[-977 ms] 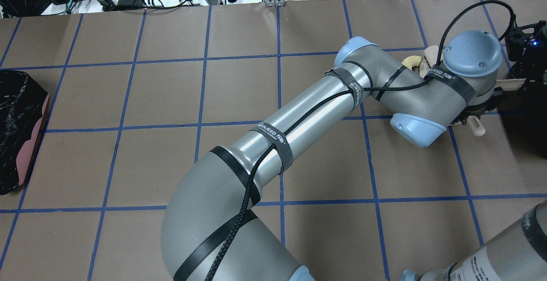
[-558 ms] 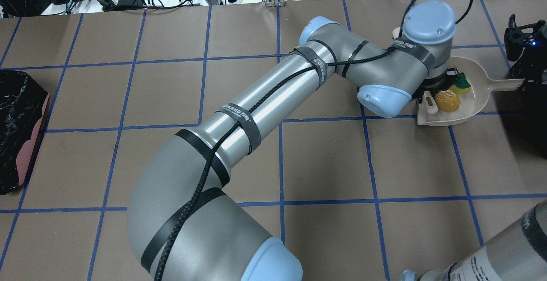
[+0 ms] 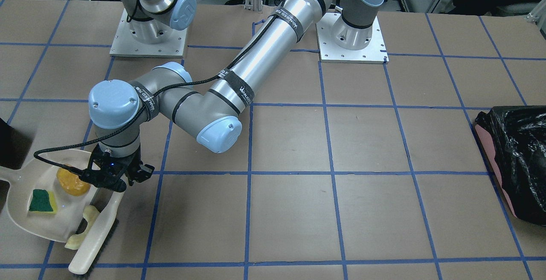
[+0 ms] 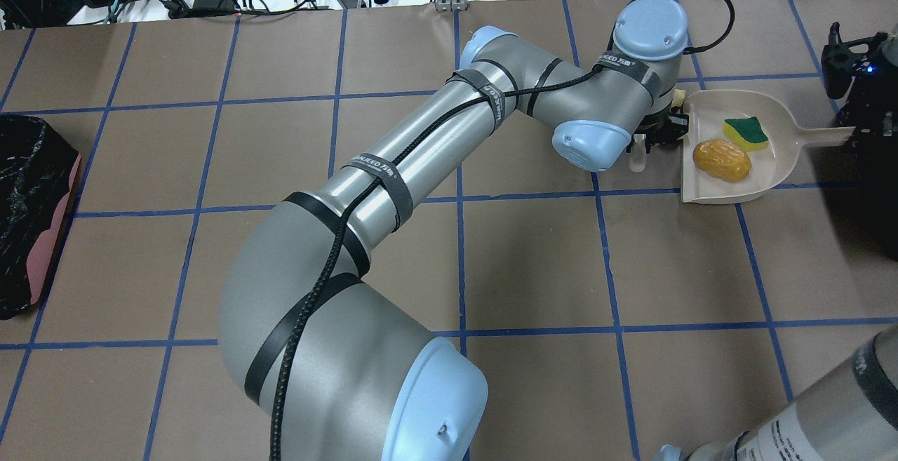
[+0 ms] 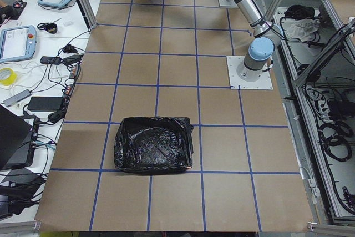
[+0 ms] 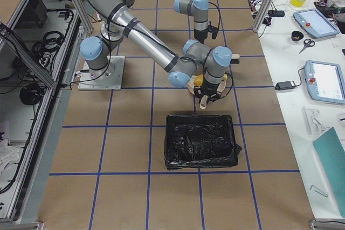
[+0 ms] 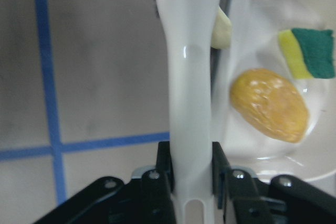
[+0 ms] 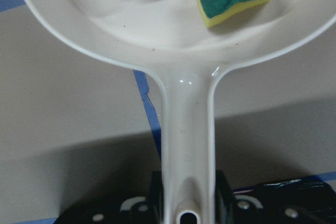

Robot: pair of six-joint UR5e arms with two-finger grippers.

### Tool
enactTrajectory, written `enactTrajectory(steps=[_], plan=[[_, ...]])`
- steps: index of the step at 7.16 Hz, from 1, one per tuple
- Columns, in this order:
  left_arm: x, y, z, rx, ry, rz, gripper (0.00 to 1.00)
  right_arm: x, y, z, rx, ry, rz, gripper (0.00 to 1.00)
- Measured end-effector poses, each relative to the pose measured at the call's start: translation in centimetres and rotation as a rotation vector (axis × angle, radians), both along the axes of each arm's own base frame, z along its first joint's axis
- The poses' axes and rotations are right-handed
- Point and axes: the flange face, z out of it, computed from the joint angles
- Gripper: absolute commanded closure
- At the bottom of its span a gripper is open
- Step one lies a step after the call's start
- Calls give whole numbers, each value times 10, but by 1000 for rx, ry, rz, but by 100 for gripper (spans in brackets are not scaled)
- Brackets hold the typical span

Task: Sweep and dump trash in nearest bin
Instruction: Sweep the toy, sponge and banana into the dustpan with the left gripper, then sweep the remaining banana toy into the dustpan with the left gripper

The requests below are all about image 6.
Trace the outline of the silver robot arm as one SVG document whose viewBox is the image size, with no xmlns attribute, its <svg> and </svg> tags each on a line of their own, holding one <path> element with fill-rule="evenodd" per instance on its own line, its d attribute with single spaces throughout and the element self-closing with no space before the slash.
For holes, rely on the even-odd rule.
<svg viewBox="0 0 345 230">
<path fill-rule="evenodd" d="M 194 88 L 201 104 L 221 99 L 219 89 L 232 59 L 232 51 L 224 46 L 205 45 L 208 35 L 216 37 L 218 29 L 209 21 L 209 0 L 175 0 L 174 10 L 194 20 L 194 38 L 188 40 L 182 54 L 172 51 L 145 25 L 134 17 L 129 8 L 135 0 L 89 0 L 103 18 L 101 32 L 85 38 L 80 45 L 82 57 L 88 64 L 93 80 L 108 77 L 111 72 L 110 52 L 124 39 L 129 39 L 150 56 L 167 73 L 169 82 L 183 88 L 198 70 L 203 81 Z"/>
<path fill-rule="evenodd" d="M 219 32 L 218 26 L 213 26 L 209 20 L 209 0 L 174 0 L 174 10 L 177 13 L 185 14 L 194 20 L 194 38 L 204 43 L 208 34 L 216 39 Z"/>
</svg>

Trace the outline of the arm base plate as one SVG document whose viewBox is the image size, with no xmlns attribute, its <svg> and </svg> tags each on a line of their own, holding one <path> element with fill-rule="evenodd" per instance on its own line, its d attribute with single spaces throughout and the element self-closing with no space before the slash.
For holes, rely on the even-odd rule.
<svg viewBox="0 0 345 230">
<path fill-rule="evenodd" d="M 83 69 L 87 72 L 81 73 L 79 90 L 121 90 L 126 57 L 112 55 L 107 58 L 110 60 L 109 66 L 99 71 L 89 69 L 87 62 L 84 62 Z"/>
</svg>

